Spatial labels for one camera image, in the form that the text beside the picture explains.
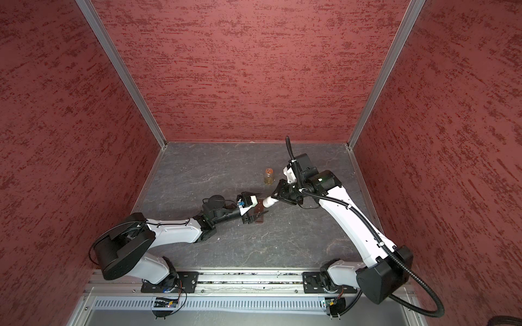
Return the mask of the aluminium front rail frame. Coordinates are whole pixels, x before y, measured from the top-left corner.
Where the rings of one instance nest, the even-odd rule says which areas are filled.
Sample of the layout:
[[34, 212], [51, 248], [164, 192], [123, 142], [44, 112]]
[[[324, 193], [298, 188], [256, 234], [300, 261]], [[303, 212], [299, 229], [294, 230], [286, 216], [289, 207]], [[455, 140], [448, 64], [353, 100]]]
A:
[[[210, 296], [307, 296], [303, 288], [305, 269], [290, 268], [185, 268], [181, 272], [198, 272], [196, 297]], [[84, 293], [99, 296], [145, 296], [141, 293], [142, 280], [125, 276], [106, 281], [100, 270], [95, 270]]]

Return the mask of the brown pill organizer strip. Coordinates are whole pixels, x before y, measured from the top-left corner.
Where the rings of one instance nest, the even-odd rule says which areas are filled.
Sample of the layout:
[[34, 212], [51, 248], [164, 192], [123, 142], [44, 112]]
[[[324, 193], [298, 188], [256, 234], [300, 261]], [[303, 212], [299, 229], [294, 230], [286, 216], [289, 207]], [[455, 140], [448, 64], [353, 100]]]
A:
[[266, 213], [265, 206], [263, 205], [263, 199], [257, 198], [257, 200], [258, 204], [251, 210], [251, 218], [255, 224], [263, 224], [263, 215]]

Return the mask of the aluminium corner post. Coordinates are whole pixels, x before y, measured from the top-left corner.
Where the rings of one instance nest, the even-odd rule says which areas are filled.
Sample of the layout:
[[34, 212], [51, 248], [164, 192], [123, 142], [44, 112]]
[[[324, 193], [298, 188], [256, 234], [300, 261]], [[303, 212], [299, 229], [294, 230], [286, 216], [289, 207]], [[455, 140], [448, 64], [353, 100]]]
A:
[[97, 40], [102, 46], [102, 49], [109, 58], [120, 80], [127, 89], [127, 92], [130, 94], [130, 97], [133, 99], [134, 104], [136, 104], [139, 112], [145, 120], [145, 123], [148, 125], [148, 128], [154, 135], [154, 138], [158, 142], [160, 148], [164, 150], [168, 145], [168, 141], [163, 132], [160, 130], [156, 119], [150, 111], [141, 92], [139, 91], [137, 84], [135, 83], [130, 71], [126, 67], [114, 42], [111, 40], [111, 37], [103, 25], [92, 1], [76, 0], [76, 4], [80, 8], [80, 11], [86, 19], [88, 25], [94, 32]]
[[372, 111], [379, 99], [381, 92], [386, 85], [388, 78], [398, 60], [400, 53], [424, 7], [425, 0], [411, 0], [406, 9], [405, 15], [398, 27], [398, 30], [394, 36], [391, 46], [387, 52], [386, 58], [383, 61], [383, 65], [380, 68], [379, 74], [375, 80], [372, 90], [368, 96], [366, 104], [361, 112], [361, 115], [353, 129], [352, 135], [347, 143], [349, 151], [353, 151], [359, 140], [363, 129], [370, 118]]

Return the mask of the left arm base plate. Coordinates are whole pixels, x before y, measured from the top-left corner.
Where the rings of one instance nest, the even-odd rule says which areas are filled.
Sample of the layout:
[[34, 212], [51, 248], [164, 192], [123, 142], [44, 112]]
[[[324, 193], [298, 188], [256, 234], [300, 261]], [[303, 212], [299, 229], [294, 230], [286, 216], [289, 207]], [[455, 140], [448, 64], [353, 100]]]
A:
[[141, 293], [194, 293], [198, 272], [174, 272], [158, 284], [142, 281]]

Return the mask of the white pill bottle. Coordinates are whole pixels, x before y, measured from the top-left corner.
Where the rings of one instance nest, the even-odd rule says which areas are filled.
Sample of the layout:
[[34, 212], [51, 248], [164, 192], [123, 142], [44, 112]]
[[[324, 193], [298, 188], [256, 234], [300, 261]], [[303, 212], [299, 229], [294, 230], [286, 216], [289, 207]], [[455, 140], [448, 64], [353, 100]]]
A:
[[267, 197], [262, 201], [262, 205], [264, 208], [268, 209], [273, 205], [277, 204], [278, 202], [279, 201], [277, 199], [274, 199], [273, 197]]

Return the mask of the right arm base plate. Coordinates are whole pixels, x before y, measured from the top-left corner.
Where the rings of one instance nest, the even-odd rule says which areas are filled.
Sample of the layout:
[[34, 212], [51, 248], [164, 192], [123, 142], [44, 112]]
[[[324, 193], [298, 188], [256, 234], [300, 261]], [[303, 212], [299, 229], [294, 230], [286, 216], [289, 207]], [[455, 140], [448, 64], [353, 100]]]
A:
[[326, 272], [304, 272], [303, 288], [305, 293], [341, 294], [357, 293], [357, 289], [346, 285], [336, 285]]

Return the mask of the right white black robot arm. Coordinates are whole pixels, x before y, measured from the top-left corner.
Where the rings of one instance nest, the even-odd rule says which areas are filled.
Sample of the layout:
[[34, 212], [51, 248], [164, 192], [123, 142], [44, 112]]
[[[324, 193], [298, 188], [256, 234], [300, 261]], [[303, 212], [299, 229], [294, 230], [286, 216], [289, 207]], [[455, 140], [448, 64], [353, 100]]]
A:
[[326, 264], [329, 283], [360, 289], [371, 302], [380, 304], [409, 280], [409, 274], [392, 258], [411, 268], [412, 252], [406, 246], [397, 247], [376, 229], [331, 171], [319, 172], [304, 153], [289, 161], [284, 175], [263, 206], [268, 209], [278, 202], [300, 205], [307, 197], [301, 190], [307, 190], [340, 225], [362, 258], [361, 264], [343, 260]]

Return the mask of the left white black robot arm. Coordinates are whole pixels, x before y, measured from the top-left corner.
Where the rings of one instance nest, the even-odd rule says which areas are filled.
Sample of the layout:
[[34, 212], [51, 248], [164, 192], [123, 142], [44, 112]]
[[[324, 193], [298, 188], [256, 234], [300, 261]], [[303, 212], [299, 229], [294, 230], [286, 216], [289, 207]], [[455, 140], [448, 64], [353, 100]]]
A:
[[200, 243], [210, 239], [216, 226], [233, 220], [252, 224], [265, 212], [256, 194], [243, 192], [236, 200], [221, 195], [203, 199], [201, 211], [178, 221], [147, 219], [133, 213], [104, 232], [88, 251], [91, 262], [100, 267], [106, 281], [122, 277], [139, 278], [143, 293], [190, 293], [169, 258], [153, 255], [153, 248], [176, 243]]

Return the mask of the amber glass pill jar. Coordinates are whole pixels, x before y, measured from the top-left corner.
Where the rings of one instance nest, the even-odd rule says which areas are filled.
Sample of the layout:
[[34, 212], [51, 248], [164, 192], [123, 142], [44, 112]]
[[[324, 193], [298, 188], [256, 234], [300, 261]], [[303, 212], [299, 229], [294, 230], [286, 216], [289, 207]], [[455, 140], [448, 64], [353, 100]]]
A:
[[265, 170], [264, 182], [266, 185], [272, 185], [275, 182], [274, 170], [272, 168]]

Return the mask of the right aluminium corner post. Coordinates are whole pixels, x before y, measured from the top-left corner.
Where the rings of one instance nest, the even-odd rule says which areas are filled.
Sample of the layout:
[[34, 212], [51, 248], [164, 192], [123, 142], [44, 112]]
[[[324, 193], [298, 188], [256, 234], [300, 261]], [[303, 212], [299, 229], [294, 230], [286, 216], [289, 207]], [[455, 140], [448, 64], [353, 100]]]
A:
[[347, 143], [349, 151], [353, 151], [359, 140], [363, 129], [370, 118], [372, 111], [379, 99], [381, 92], [386, 85], [388, 78], [398, 60], [400, 53], [424, 7], [425, 0], [411, 0], [406, 9], [405, 15], [398, 27], [398, 30], [394, 36], [391, 46], [387, 52], [386, 58], [383, 61], [383, 65], [380, 68], [379, 74], [375, 80], [372, 90], [368, 96], [366, 104], [361, 112], [361, 115], [353, 129], [352, 135]]

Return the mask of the left aluminium corner post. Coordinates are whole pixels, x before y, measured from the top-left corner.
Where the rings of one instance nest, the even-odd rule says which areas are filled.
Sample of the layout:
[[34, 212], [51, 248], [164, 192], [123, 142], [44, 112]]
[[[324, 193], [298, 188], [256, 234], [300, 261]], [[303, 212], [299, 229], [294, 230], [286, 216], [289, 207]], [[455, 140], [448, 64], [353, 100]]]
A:
[[130, 94], [130, 97], [133, 99], [134, 104], [136, 104], [139, 112], [145, 120], [145, 123], [148, 125], [148, 128], [154, 135], [154, 138], [158, 142], [160, 148], [164, 150], [168, 145], [168, 141], [163, 132], [160, 130], [156, 119], [150, 111], [141, 92], [139, 91], [137, 84], [135, 83], [130, 71], [126, 67], [114, 42], [111, 40], [111, 37], [103, 25], [92, 1], [76, 0], [76, 4], [80, 8], [80, 11], [86, 19], [88, 25], [94, 32], [97, 40], [102, 46], [102, 49], [109, 58], [120, 80], [127, 89], [127, 92]]

